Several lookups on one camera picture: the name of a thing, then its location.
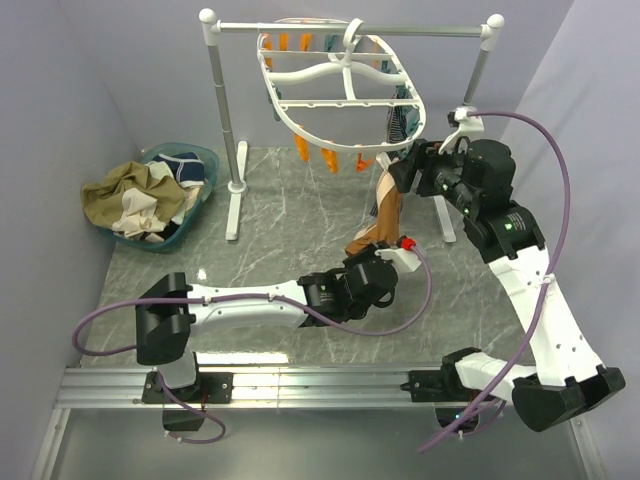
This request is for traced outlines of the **brown orange underwear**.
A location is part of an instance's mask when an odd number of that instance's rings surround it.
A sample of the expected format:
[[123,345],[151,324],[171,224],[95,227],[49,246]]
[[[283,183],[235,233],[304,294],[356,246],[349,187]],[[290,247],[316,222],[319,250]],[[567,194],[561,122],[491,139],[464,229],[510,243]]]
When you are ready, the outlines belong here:
[[393,176],[384,171],[376,186],[377,216],[372,224],[360,230],[345,247],[347,256],[354,256],[369,244],[395,245],[400,238],[400,214],[403,195]]

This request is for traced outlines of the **navy striped underwear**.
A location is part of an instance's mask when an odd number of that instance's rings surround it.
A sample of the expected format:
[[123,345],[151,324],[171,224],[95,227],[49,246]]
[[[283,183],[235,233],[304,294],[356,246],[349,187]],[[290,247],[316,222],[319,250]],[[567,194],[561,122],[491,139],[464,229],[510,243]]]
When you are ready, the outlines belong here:
[[387,114],[386,141],[397,144],[414,134],[419,123],[419,111],[412,106],[390,107]]

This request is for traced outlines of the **white round clip hanger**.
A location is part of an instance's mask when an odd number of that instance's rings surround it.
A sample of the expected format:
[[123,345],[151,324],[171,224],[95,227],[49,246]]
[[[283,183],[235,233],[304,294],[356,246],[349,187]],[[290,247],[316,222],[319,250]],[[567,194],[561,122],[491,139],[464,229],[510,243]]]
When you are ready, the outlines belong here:
[[[328,34],[318,29],[336,25],[334,19],[282,23],[283,31],[259,34],[257,59],[274,117],[292,131],[302,161],[317,148],[330,172],[338,172],[343,154],[363,171],[380,152],[399,157],[424,131],[427,109],[413,81],[384,39],[362,33],[363,20],[343,21],[343,32]],[[394,106],[416,108],[420,120],[413,135],[390,144],[386,123]]]

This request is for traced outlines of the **navy blue bear underwear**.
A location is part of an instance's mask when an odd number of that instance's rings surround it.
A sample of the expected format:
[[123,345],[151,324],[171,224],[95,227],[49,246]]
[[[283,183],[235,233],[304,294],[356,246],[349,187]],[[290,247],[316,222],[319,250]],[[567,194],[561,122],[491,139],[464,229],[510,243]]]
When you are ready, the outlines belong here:
[[156,155],[146,164],[154,179],[172,176],[183,188],[201,187],[205,183],[205,166],[202,160],[193,152]]

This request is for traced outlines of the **khaki tan underwear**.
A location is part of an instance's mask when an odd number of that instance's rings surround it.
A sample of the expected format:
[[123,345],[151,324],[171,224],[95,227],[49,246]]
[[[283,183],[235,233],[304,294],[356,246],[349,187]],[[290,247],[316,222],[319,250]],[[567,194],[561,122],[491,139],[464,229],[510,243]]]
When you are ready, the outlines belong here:
[[129,162],[112,169],[102,182],[81,189],[82,210],[95,226],[124,237],[163,231],[185,201],[171,174],[156,178],[149,167]]

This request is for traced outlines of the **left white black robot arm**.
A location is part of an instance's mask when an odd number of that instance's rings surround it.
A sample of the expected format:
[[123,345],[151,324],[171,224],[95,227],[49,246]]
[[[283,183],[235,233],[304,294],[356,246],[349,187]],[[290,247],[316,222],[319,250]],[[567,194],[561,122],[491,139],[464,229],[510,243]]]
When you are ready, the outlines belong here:
[[219,329],[305,328],[360,320],[371,307],[393,302],[398,280],[385,245],[366,247],[340,268],[255,288],[190,284],[185,273],[170,273],[135,308],[136,360],[157,368],[168,393],[189,402],[211,391],[188,347],[191,337]]

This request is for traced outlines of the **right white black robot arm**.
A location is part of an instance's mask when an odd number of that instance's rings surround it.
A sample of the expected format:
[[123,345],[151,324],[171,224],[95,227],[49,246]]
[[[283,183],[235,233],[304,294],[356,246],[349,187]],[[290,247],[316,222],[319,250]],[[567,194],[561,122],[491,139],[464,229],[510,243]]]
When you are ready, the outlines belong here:
[[471,141],[442,153],[418,140],[388,171],[401,193],[441,196],[463,216],[463,231],[506,292],[524,329],[535,364],[504,368],[473,347],[445,356],[440,385],[460,400],[490,387],[491,397],[512,404],[524,424],[542,432],[594,409],[621,391],[622,372],[604,365],[578,327],[554,275],[544,236],[533,214],[512,199],[516,163],[496,140]]

